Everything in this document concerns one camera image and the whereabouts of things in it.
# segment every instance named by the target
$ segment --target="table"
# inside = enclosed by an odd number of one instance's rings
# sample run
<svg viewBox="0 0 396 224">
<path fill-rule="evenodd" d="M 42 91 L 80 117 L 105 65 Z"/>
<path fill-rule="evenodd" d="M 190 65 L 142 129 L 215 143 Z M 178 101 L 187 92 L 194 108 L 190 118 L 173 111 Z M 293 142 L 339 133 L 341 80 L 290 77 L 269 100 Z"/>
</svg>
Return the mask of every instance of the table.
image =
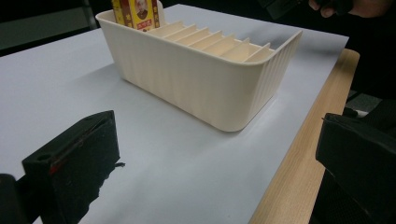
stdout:
<svg viewBox="0 0 396 224">
<path fill-rule="evenodd" d="M 182 5 L 167 8 L 165 18 L 223 30 L 225 35 L 235 33 L 238 39 L 249 36 L 258 45 L 271 42 L 272 48 L 299 30 Z M 312 156 L 315 140 L 307 140 L 311 154 L 296 142 L 302 141 L 300 133 L 310 135 L 299 131 L 308 120 L 317 126 L 320 122 L 316 113 L 309 112 L 312 105 L 314 111 L 332 108 L 319 103 L 322 100 L 315 102 L 320 90 L 318 99 L 333 99 L 337 110 L 345 102 L 356 61 L 355 54 L 343 51 L 346 42 L 345 36 L 304 30 L 275 96 L 237 133 L 215 130 L 122 80 L 101 30 L 8 55 L 0 58 L 0 171 L 20 178 L 24 174 L 21 160 L 78 120 L 111 109 L 116 116 L 120 161 L 126 166 L 105 181 L 81 223 L 281 220 L 274 217 L 294 208 L 293 203 L 287 207 L 278 199 L 285 192 L 294 195 L 284 188 L 300 188 L 315 200 L 321 173 L 314 175 L 312 191 L 295 186 L 290 169 L 310 164 L 295 160 L 293 151 Z M 334 67 L 340 54 L 341 61 Z M 345 70 L 349 58 L 353 62 Z M 335 75 L 329 76 L 333 67 Z M 328 85 L 333 82 L 326 82 L 327 78 L 338 80 L 344 72 L 349 73 L 345 85 Z M 333 91 L 339 98 L 327 95 Z"/>
</svg>

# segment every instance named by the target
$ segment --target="white plastic basket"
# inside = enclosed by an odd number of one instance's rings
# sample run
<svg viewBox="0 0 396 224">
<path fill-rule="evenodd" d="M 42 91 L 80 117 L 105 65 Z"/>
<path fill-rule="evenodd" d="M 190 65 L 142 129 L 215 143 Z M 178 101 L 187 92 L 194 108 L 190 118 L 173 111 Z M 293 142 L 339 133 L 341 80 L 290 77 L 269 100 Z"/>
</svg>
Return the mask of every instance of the white plastic basket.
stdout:
<svg viewBox="0 0 396 224">
<path fill-rule="evenodd" d="M 165 25 L 146 33 L 116 24 L 112 10 L 96 19 L 124 79 L 225 132 L 246 127 L 274 95 L 302 35 L 270 49 L 167 24 L 161 8 Z"/>
</svg>

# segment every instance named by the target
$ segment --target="wooden table edge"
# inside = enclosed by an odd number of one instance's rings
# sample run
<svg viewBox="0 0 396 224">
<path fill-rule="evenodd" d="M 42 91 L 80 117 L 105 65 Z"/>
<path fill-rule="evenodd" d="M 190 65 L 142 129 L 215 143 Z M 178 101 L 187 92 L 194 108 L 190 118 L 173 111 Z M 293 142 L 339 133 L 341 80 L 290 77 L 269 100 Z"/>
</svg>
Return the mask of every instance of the wooden table edge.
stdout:
<svg viewBox="0 0 396 224">
<path fill-rule="evenodd" d="M 351 49 L 341 52 L 250 224 L 309 222 L 324 173 L 315 160 L 322 118 L 326 113 L 342 113 L 359 57 Z"/>
</svg>

